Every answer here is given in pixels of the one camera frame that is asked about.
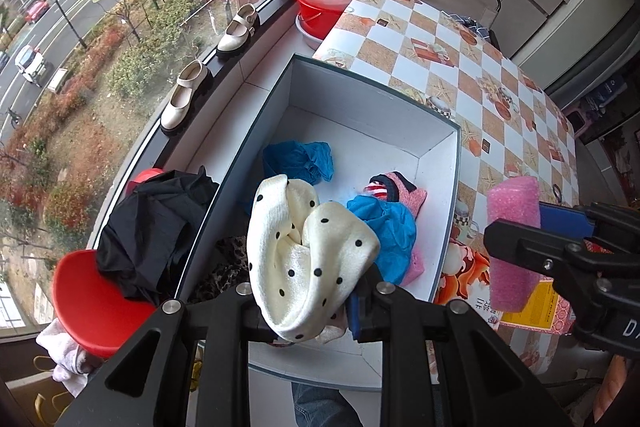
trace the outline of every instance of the white polka dot fabric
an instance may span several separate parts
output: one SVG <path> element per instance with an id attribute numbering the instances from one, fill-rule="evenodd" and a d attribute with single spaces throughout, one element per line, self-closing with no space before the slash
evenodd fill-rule
<path id="1" fill-rule="evenodd" d="M 322 342 L 341 336 L 331 319 L 342 314 L 380 242 L 340 203 L 320 204 L 311 185 L 280 174 L 255 193 L 246 250 L 255 301 L 270 328 L 289 342 L 323 333 Z"/>

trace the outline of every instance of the shoe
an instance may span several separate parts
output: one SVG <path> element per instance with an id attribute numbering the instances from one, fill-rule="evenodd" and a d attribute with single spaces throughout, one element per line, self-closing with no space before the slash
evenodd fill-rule
<path id="1" fill-rule="evenodd" d="M 180 131 L 186 123 L 191 102 L 207 90 L 213 76 L 202 62 L 194 60 L 185 67 L 176 80 L 174 92 L 160 117 L 160 129 L 168 135 Z"/>
<path id="2" fill-rule="evenodd" d="M 260 26 L 260 17 L 253 4 L 240 7 L 238 13 L 226 27 L 217 45 L 216 55 L 222 58 L 240 54 L 249 43 L 255 29 Z"/>

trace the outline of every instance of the road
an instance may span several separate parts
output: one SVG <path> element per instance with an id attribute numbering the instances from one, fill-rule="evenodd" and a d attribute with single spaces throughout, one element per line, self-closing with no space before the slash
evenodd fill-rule
<path id="1" fill-rule="evenodd" d="M 60 6 L 71 20 L 76 31 L 84 36 L 106 11 L 119 0 L 101 0 L 99 4 L 91 0 L 59 0 Z M 15 56 L 25 44 L 39 48 L 44 57 L 52 64 L 55 71 L 65 61 L 71 50 L 78 44 L 78 39 L 62 17 L 55 4 L 35 24 L 25 26 L 14 39 L 8 53 L 10 59 L 0 72 L 0 142 L 6 144 L 14 131 L 11 119 L 7 114 L 9 108 L 25 118 L 38 99 L 42 88 L 31 84 L 18 73 Z"/>

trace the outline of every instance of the person's leg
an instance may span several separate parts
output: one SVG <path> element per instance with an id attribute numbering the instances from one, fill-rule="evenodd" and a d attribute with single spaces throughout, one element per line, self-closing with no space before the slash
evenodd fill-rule
<path id="1" fill-rule="evenodd" d="M 291 382 L 291 392 L 298 427 L 362 427 L 340 391 Z"/>

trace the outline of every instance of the street light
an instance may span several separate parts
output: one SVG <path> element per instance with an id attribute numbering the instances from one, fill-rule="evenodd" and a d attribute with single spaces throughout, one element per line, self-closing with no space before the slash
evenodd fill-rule
<path id="1" fill-rule="evenodd" d="M 74 28 L 74 26 L 72 25 L 71 21 L 69 20 L 69 17 L 66 16 L 65 11 L 62 9 L 62 6 L 60 6 L 60 2 L 58 0 L 52 0 L 54 3 L 56 3 L 56 6 L 58 7 L 58 9 L 60 10 L 60 13 L 62 13 L 62 16 L 65 18 L 66 23 L 69 25 L 69 27 L 71 28 L 71 31 L 74 33 L 74 35 L 76 37 L 78 37 L 78 42 L 80 42 L 80 45 L 84 48 L 84 49 L 89 49 L 89 46 L 86 45 L 86 43 L 84 42 L 84 40 L 82 39 L 82 37 L 78 34 L 78 32 L 76 31 L 76 29 Z"/>

